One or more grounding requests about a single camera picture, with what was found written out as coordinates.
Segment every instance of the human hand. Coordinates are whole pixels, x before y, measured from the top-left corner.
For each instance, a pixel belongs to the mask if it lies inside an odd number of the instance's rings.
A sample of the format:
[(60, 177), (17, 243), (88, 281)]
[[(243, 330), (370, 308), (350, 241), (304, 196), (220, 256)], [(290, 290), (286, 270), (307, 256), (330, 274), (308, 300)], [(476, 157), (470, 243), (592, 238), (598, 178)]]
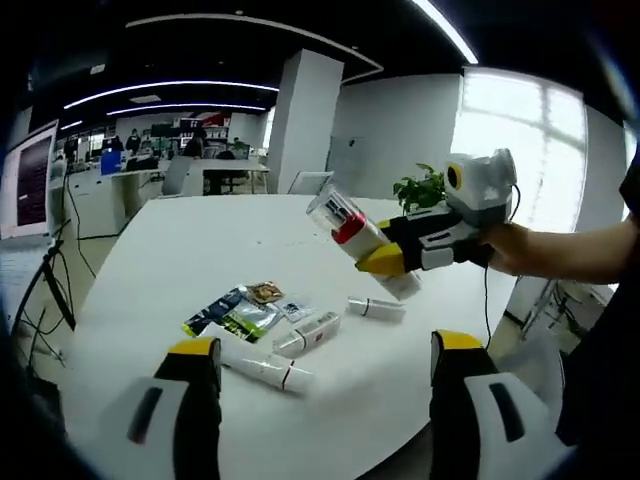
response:
[(529, 234), (529, 229), (515, 223), (495, 225), (483, 231), (481, 243), (495, 250), (489, 261), (491, 268), (513, 276), (525, 274), (534, 261)]

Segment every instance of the window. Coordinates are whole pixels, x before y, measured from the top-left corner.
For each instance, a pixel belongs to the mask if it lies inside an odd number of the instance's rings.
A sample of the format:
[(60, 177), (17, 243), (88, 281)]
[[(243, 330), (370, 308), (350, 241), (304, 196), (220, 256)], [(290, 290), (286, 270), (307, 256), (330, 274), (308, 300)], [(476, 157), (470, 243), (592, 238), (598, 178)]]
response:
[[(627, 169), (631, 166), (631, 161), (636, 154), (636, 148), (638, 146), (638, 140), (636, 139), (633, 130), (627, 122), (624, 122), (624, 150), (627, 155)], [(622, 207), (622, 219), (626, 219), (629, 215), (629, 209), (627, 205), (623, 203)]]
[(104, 133), (94, 133), (91, 135), (91, 150), (102, 150)]
[(273, 117), (276, 115), (276, 107), (273, 107), (267, 113), (267, 125), (264, 129), (264, 137), (262, 138), (262, 148), (269, 148), (269, 142), (271, 140), (271, 129), (273, 128)]
[(516, 222), (542, 231), (575, 229), (586, 138), (579, 93), (511, 72), (465, 71), (451, 151), (484, 156), (511, 150), (522, 193)]

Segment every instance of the person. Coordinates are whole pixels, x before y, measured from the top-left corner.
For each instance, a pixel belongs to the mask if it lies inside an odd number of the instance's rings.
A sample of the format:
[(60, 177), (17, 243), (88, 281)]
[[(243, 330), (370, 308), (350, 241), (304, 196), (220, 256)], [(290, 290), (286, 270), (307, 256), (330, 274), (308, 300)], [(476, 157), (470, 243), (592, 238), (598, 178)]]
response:
[(247, 144), (244, 143), (242, 140), (240, 140), (239, 137), (233, 137), (233, 148), (241, 150), (246, 146), (247, 146)]
[(64, 142), (63, 151), (67, 163), (75, 162), (76, 152), (78, 151), (78, 139), (68, 139), (66, 142)]
[(127, 150), (131, 150), (131, 155), (135, 155), (136, 153), (138, 153), (138, 150), (140, 149), (140, 142), (141, 139), (138, 136), (138, 130), (134, 128), (133, 130), (131, 130), (131, 135), (127, 139), (126, 145)]
[(204, 141), (207, 138), (207, 132), (204, 128), (197, 128), (193, 132), (193, 137), (189, 140), (186, 147), (184, 147), (183, 155), (185, 157), (202, 158), (204, 156)]
[(118, 135), (113, 138), (113, 141), (111, 142), (111, 148), (113, 148), (113, 150), (115, 150), (116, 152), (124, 152), (124, 146), (122, 145), (122, 141), (120, 140), (120, 137)]
[(631, 390), (638, 365), (634, 340), (639, 325), (640, 223), (631, 197), (635, 195), (637, 202), (640, 191), (627, 189), (626, 196), (624, 192), (625, 184), (634, 185), (632, 170), (633, 166), (621, 187), (632, 213), (610, 228), (553, 234), (505, 224), (483, 232), (483, 242), (495, 250), (490, 266), (496, 270), (592, 284), (619, 283), (595, 326), (563, 361), (565, 388), (556, 433), (564, 443), (578, 445), (570, 462), (572, 478), (573, 474), (587, 478), (594, 467), (615, 471), (620, 462), (630, 460), (627, 437), (621, 432), (632, 428), (627, 426), (629, 415), (637, 411), (632, 398), (638, 398)]
[(216, 155), (216, 158), (218, 160), (235, 160), (236, 156), (233, 154), (233, 152), (229, 149), (229, 147), (227, 147), (226, 150), (221, 151), (220, 153), (218, 153)]

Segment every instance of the white wall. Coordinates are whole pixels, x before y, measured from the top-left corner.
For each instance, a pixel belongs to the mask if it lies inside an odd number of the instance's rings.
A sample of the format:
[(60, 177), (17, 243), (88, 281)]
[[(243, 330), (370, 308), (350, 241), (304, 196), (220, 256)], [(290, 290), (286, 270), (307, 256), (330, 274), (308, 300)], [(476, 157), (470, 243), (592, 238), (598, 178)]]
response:
[(262, 148), (264, 136), (267, 132), (267, 123), (269, 123), (269, 112), (265, 112), (262, 115), (260, 115), (257, 119), (257, 123), (258, 123), (258, 130), (257, 130), (258, 143), (256, 144), (256, 147)]
[[(585, 232), (618, 223), (624, 202), (618, 188), (627, 171), (624, 130), (597, 110), (587, 107), (587, 175), (576, 230)], [(507, 310), (520, 320), (541, 294), (545, 279), (523, 278)]]
[(352, 195), (393, 198), (394, 182), (420, 174), (417, 162), (444, 166), (460, 80), (460, 75), (415, 75), (342, 88), (332, 135), (336, 143), (357, 139), (362, 164), (354, 167)]
[(142, 132), (150, 129), (154, 123), (171, 123), (174, 118), (189, 118), (193, 112), (165, 112), (139, 115), (137, 117), (127, 117), (116, 119), (116, 135), (120, 137), (123, 144), (131, 135), (131, 130), (138, 130), (138, 135), (142, 137)]
[(229, 122), (229, 140), (238, 137), (252, 147), (262, 147), (261, 116), (247, 113), (232, 113)]

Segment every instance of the bottle cap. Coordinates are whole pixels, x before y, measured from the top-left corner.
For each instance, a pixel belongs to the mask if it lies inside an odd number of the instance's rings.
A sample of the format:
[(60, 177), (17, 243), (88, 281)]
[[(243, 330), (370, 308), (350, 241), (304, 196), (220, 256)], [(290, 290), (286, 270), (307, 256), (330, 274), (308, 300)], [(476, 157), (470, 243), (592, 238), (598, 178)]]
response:
[(307, 393), (313, 383), (313, 373), (293, 365), (289, 367), (288, 375), (284, 378), (282, 385), (284, 390), (296, 393)]
[(356, 315), (366, 315), (369, 307), (369, 299), (362, 300), (356, 297), (349, 297), (349, 306), (347, 311)]

